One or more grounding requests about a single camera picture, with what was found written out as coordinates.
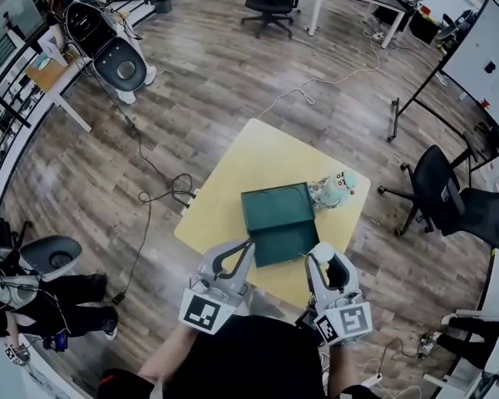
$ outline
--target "open green box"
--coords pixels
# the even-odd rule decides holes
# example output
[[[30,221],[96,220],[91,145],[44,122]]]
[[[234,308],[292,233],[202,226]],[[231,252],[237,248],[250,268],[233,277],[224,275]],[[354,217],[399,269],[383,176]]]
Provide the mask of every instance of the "open green box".
[[[299,258],[319,242],[306,183],[244,192],[242,206],[258,268]]]

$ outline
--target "whiteboard stand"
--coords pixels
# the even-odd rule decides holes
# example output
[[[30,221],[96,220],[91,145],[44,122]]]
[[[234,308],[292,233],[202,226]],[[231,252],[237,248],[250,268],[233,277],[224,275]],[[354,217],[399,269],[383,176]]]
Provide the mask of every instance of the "whiteboard stand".
[[[442,74],[449,76],[455,83],[457,83],[477,103],[477,105],[499,125],[499,98],[496,99],[495,93],[492,95],[492,91],[495,90],[494,86],[496,82],[499,82],[499,75],[495,77],[489,75],[491,74],[489,71],[485,73],[485,61],[492,61],[493,59],[496,59],[497,66],[499,67],[499,5],[495,0],[486,0],[477,14],[476,21],[467,31],[466,36],[459,44],[453,46],[451,51],[440,61],[440,63],[438,63],[436,68],[434,68],[431,74],[429,74],[427,79],[416,90],[408,102],[401,107],[399,98],[392,101],[393,132],[387,138],[388,142],[393,141],[398,134],[399,117],[403,114],[403,112],[405,112],[411,103],[417,103],[466,142],[467,150],[459,155],[457,159],[461,163],[465,159],[468,159],[469,180],[471,185],[472,172],[495,160],[499,156],[499,151],[496,152],[491,158],[484,160],[482,163],[475,165],[472,168],[471,156],[473,156],[475,162],[478,162],[478,153],[472,148],[472,144],[467,137],[467,133],[461,133],[458,131],[453,125],[451,125],[447,120],[440,116],[440,114],[438,114],[425,102],[421,101],[418,97],[432,78],[438,72],[441,72]]]

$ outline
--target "chair seat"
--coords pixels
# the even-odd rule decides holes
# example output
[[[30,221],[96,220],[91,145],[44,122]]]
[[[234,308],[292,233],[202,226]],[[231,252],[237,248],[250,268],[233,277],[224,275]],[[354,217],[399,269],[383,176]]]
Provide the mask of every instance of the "chair seat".
[[[458,223],[443,235],[463,230],[499,249],[499,193],[466,188],[460,194],[466,210]]]
[[[246,0],[246,7],[257,12],[290,13],[294,0]]]

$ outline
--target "wooden floor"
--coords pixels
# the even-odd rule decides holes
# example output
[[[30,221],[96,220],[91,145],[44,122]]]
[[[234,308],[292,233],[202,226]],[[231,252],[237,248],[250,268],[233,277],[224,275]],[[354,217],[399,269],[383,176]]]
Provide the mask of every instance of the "wooden floor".
[[[116,107],[95,81],[81,78],[66,94],[92,126],[89,135],[61,109],[54,109],[23,156],[5,195],[1,214],[14,227],[34,222],[30,238],[66,234],[83,247],[80,270],[106,273],[108,297],[124,287],[146,223],[141,190],[158,195],[166,180],[188,172],[202,185],[245,123],[275,97],[312,76],[337,81],[359,68],[377,65],[363,36],[366,6],[353,0],[324,0],[320,29],[309,37],[314,0],[301,0],[294,39],[270,27],[257,40],[244,0],[173,0],[168,15],[155,15],[136,30],[148,61],[158,69],[152,86],[136,93],[133,106],[121,105],[144,136],[144,153],[163,173],[162,179],[138,155]],[[414,37],[383,50],[374,44],[381,66],[361,72],[339,86],[310,84],[316,100],[309,106],[294,93],[280,100],[263,121],[309,143],[366,175],[372,189],[347,255],[358,268],[372,304],[374,332],[355,345],[359,371],[394,337],[414,353],[420,336],[437,327],[455,308],[475,308],[486,277],[488,247],[467,234],[443,238],[426,235],[414,224],[403,238],[393,229],[410,208],[397,197],[377,194],[379,184],[410,189],[400,171],[402,161],[415,163],[431,145],[449,157],[464,144],[419,106],[403,116],[398,138],[389,144],[390,101],[409,97],[436,65],[440,55]],[[459,130],[472,131],[482,113],[460,91],[436,80],[424,100]],[[52,365],[89,392],[104,368],[136,370],[175,326],[183,288],[200,256],[173,235],[181,206],[170,198],[153,204],[143,259],[136,267],[126,300],[118,307],[120,332],[114,342],[95,333],[72,339],[66,353],[45,353]],[[253,312],[293,320],[300,310],[254,292]],[[420,362],[398,353],[387,355],[383,385],[393,395],[418,384],[423,397],[432,387],[424,372],[443,374],[451,361]],[[366,373],[376,368],[371,362]],[[412,389],[403,398],[417,397]]]

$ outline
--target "whiteboard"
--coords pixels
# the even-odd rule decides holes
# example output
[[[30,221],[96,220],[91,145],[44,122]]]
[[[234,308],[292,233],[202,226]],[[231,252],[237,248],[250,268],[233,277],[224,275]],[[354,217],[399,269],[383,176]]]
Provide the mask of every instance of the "whiteboard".
[[[488,74],[486,66],[496,69]],[[499,5],[486,0],[479,17],[442,69],[475,101],[490,104],[486,112],[499,125]]]

